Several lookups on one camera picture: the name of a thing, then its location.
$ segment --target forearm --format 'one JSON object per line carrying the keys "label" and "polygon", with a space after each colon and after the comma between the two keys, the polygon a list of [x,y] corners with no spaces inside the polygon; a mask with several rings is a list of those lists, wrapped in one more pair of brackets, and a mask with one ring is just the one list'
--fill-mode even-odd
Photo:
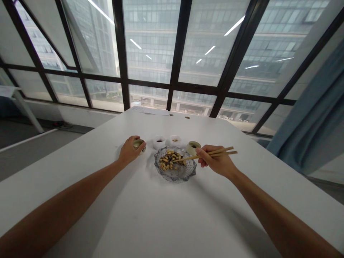
{"label": "forearm", "polygon": [[81,218],[125,166],[124,162],[116,161],[40,205],[0,238],[1,256],[42,256]]}
{"label": "forearm", "polygon": [[228,178],[283,257],[342,257],[325,239],[238,171]]}

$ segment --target tabletop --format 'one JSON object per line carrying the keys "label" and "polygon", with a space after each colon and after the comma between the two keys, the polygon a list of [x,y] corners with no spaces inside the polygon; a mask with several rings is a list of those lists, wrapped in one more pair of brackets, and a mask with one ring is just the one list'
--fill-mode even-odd
{"label": "tabletop", "polygon": [[63,189],[114,161],[139,135],[147,150],[119,173],[45,257],[278,257],[235,186],[197,166],[171,183],[154,167],[155,135],[182,146],[234,146],[235,165],[344,253],[344,206],[221,119],[128,110],[0,183],[0,235]]}

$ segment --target chopsticks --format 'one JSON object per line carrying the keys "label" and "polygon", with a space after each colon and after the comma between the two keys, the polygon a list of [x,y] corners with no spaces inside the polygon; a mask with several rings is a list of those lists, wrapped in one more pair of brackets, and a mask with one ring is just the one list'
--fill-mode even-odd
{"label": "chopsticks", "polygon": [[[219,156],[224,156],[224,155],[231,155],[231,154],[237,154],[237,151],[232,151],[232,152],[227,152],[234,149],[234,147],[228,147],[228,148],[223,148],[223,149],[219,149],[219,150],[214,150],[212,152],[208,152],[208,154],[211,157],[219,157]],[[188,160],[188,159],[199,159],[201,158],[201,156],[197,155],[197,156],[192,156],[189,158],[184,158],[184,159],[178,159],[178,160],[174,160],[172,162],[178,162],[178,161],[184,161],[184,160]]]}

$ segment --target ceramic cup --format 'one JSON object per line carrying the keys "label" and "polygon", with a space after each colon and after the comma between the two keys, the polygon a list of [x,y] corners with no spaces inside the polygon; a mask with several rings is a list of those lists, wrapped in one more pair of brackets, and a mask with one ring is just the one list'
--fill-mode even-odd
{"label": "ceramic cup", "polygon": [[196,156],[197,155],[196,154],[196,148],[200,148],[200,147],[201,147],[201,145],[198,142],[191,141],[187,144],[186,151],[191,156]]}
{"label": "ceramic cup", "polygon": [[166,139],[162,135],[157,135],[153,138],[153,147],[154,149],[162,149],[166,145]]}
{"label": "ceramic cup", "polygon": [[182,143],[182,138],[180,138],[179,136],[172,135],[169,137],[170,146],[180,147],[181,143]]}
{"label": "ceramic cup", "polygon": [[[137,149],[142,143],[144,143],[144,140],[142,139],[137,139],[137,140],[134,140],[134,148]],[[146,151],[146,146],[143,148],[143,150],[140,152],[139,155],[141,155],[142,153],[144,153]]]}

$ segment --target sheet of paper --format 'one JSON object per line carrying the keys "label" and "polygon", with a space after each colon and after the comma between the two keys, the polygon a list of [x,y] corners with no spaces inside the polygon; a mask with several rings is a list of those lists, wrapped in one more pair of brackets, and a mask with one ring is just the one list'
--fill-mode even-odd
{"label": "sheet of paper", "polygon": [[17,88],[14,86],[2,86],[0,85],[0,96],[2,97],[12,97],[13,92],[16,90]]}
{"label": "sheet of paper", "polygon": [[142,106],[133,106],[131,110],[135,110],[140,113],[145,113],[145,114],[153,114],[153,115],[166,115],[169,116],[169,111],[168,110],[163,110],[163,109],[150,109]]}

